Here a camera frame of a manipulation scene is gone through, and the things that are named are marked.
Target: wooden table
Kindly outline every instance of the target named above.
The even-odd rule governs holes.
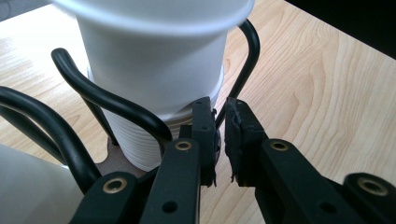
[[[259,63],[240,95],[273,138],[292,142],[326,177],[339,183],[366,172],[396,185],[396,62],[281,0],[258,0],[249,16],[262,42]],[[106,135],[50,58],[67,49],[80,71],[87,58],[74,18],[54,6],[0,23],[0,85],[55,109],[95,161],[106,157]],[[219,105],[247,56],[235,29],[224,58]],[[0,143],[55,160],[0,118]],[[258,223],[254,189],[231,182],[221,154],[218,186],[202,188],[202,223]]]

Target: white plastic cup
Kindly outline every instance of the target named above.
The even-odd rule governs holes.
[[[191,122],[191,102],[210,96],[223,80],[227,31],[243,22],[254,0],[53,0],[75,13],[91,81],[142,105],[170,126]],[[125,157],[149,171],[161,162],[157,142],[108,111]]]

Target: black plastic part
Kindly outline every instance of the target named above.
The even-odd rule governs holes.
[[[128,119],[150,133],[160,145],[161,155],[163,155],[166,144],[172,141],[172,134],[162,120],[144,107],[94,85],[78,71],[67,50],[55,49],[52,51],[51,56],[64,80],[81,97]]]
[[[344,180],[343,195],[368,223],[396,223],[396,188],[369,174],[352,174]]]
[[[18,130],[32,139],[36,144],[44,148],[56,160],[62,164],[66,164],[61,151],[56,147],[52,139],[39,127],[37,127],[34,122],[26,118],[26,116],[4,106],[0,106],[0,115]]]
[[[199,223],[199,206],[198,144],[177,139],[163,155],[140,223]]]
[[[136,178],[131,174],[104,175],[85,194],[70,223],[129,223],[136,220],[136,187]]]
[[[264,128],[243,101],[226,102],[225,153],[240,187],[256,187],[259,179],[262,141],[268,139]]]
[[[0,105],[17,111],[35,121],[52,138],[83,193],[101,177],[81,140],[55,111],[47,105],[18,91],[0,87]]]
[[[254,26],[249,20],[246,20],[239,26],[239,28],[242,30],[247,39],[248,55],[247,60],[245,61],[245,64],[242,67],[242,70],[228,95],[229,97],[233,98],[236,98],[239,95],[239,92],[241,92],[242,88],[245,86],[245,83],[248,81],[248,78],[250,77],[250,74],[260,57],[260,39],[257,31],[254,29]],[[216,118],[216,129],[219,129],[221,123],[224,121],[225,106],[226,105],[224,104],[218,114],[218,117]]]
[[[194,101],[192,114],[191,138],[200,148],[201,185],[209,187],[216,182],[216,152],[219,141],[214,114],[210,108],[210,98]]]
[[[364,223],[333,186],[289,142],[269,139],[262,144],[261,165],[281,200],[282,223]],[[267,216],[270,207],[261,208]]]

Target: black rubber-coated wire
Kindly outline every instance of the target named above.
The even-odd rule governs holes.
[[[55,49],[51,56],[64,80],[77,90],[81,97],[128,119],[150,133],[160,145],[161,155],[163,155],[166,145],[172,141],[173,137],[161,119],[146,108],[94,85],[78,71],[67,50]]]
[[[56,160],[66,165],[64,157],[52,139],[26,116],[0,105],[0,116],[44,148]]]
[[[236,79],[235,83],[233,84],[233,88],[231,89],[228,97],[236,98],[241,90],[244,88],[245,83],[248,81],[248,78],[253,71],[254,67],[256,66],[257,61],[260,57],[260,39],[259,35],[257,34],[256,29],[251,24],[249,20],[246,20],[239,26],[239,29],[242,30],[248,45],[248,55],[247,60],[245,61],[244,66],[242,67],[241,72],[239,73],[238,78]],[[216,118],[216,129],[219,129],[221,123],[225,119],[225,104],[221,108],[217,118]]]
[[[15,110],[39,124],[52,138],[85,194],[97,179],[99,170],[70,125],[47,105],[21,92],[0,87],[0,105]]]

